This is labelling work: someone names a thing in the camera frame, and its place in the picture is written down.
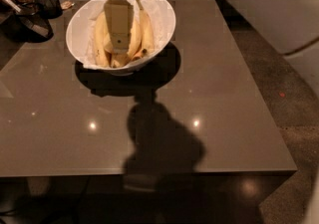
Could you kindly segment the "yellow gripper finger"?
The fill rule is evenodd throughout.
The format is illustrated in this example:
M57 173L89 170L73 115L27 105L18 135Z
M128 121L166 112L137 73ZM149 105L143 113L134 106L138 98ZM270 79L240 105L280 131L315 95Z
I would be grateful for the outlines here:
M107 0L104 12L114 52L126 53L134 21L133 5L128 0Z

